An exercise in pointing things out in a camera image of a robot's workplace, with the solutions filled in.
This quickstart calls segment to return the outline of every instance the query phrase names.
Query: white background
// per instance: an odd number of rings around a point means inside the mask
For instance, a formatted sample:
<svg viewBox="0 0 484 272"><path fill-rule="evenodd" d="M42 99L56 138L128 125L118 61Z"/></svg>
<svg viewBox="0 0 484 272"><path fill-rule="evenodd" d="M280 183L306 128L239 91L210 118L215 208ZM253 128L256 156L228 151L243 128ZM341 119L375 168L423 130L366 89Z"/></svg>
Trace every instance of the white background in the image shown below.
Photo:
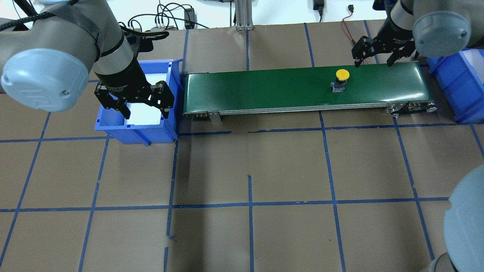
<svg viewBox="0 0 484 272"><path fill-rule="evenodd" d="M129 18L141 13L156 13L158 0L107 0L118 21L124 23ZM38 0L32 1L37 11L43 6L38 4ZM162 4L172 1L161 0ZM191 4L197 14L197 21L209 28L228 27L230 21L230 3L206 0L183 0L179 4ZM349 4L353 4L355 12L349 20L372 20L385 19L384 11L374 11L372 9L373 0L326 0L324 8L323 22L341 21L343 17L349 15L347 9ZM319 21L319 14L313 11L313 0L253 0L252 16L254 25L278 25L311 23ZM17 7L20 16L25 14ZM232 4L232 16L235 12L235 5ZM175 17L183 18L181 9L173 11ZM0 17L17 19L18 16L12 5L12 0L0 0ZM138 18L143 30L154 27L154 17L145 16Z"/></svg>

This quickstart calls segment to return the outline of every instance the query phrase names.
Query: green conveyor belt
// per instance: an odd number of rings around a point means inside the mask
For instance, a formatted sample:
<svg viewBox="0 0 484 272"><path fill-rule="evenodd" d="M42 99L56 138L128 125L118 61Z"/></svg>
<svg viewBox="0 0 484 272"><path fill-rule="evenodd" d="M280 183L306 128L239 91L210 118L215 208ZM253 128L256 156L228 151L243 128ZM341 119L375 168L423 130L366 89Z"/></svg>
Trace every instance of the green conveyor belt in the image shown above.
<svg viewBox="0 0 484 272"><path fill-rule="evenodd" d="M344 92L330 83L338 69L350 73ZM220 115L386 106L432 101L416 62L188 75L184 115Z"/></svg>

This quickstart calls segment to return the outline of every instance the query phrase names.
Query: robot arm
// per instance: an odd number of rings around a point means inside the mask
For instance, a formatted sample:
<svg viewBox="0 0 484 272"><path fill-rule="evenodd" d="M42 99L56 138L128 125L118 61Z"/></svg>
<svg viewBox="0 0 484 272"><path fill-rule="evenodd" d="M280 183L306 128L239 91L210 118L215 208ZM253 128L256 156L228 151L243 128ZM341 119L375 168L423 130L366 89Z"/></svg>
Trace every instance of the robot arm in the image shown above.
<svg viewBox="0 0 484 272"><path fill-rule="evenodd" d="M391 53L391 66L417 52L449 56L465 47L484 48L484 0L399 0L377 36L363 36L352 49L355 66L380 53Z"/></svg>
<svg viewBox="0 0 484 272"><path fill-rule="evenodd" d="M104 108L118 110L128 119L126 102L145 103L167 117L173 94L165 82L155 86L147 82L137 51L133 52L106 0L40 3L46 8L31 30L0 32L0 92L35 109L63 111L76 103L92 69L102 83L95 95ZM165 38L167 32L150 35Z"/></svg>

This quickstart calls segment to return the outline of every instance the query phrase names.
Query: blue plastic bin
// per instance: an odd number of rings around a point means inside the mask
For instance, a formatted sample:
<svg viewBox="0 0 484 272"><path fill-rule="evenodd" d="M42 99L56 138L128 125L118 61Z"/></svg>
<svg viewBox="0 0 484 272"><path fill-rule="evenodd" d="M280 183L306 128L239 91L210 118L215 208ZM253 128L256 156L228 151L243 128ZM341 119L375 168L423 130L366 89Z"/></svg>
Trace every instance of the blue plastic bin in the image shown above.
<svg viewBox="0 0 484 272"><path fill-rule="evenodd" d="M484 61L484 51L480 50L480 54ZM454 120L484 120L484 85L464 53L461 51L449 57L428 58L427 63L430 73L439 82L454 110Z"/></svg>
<svg viewBox="0 0 484 272"><path fill-rule="evenodd" d="M182 91L179 63L181 60L140 60L145 74L166 74L166 83L175 96L168 119L161 117L159 125L125 125L121 113L113 109L99 108L95 130L105 131L123 144L171 143L178 138L176 112L178 96Z"/></svg>

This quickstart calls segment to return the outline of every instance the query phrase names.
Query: yellow cap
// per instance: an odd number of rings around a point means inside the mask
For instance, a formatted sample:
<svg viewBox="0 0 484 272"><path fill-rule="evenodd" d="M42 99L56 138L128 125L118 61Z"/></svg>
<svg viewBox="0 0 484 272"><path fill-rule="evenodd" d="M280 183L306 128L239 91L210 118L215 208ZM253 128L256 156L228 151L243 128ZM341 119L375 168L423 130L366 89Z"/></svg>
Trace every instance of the yellow cap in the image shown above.
<svg viewBox="0 0 484 272"><path fill-rule="evenodd" d="M336 78L340 81L345 81L349 78L349 72L345 69L339 69L336 71Z"/></svg>

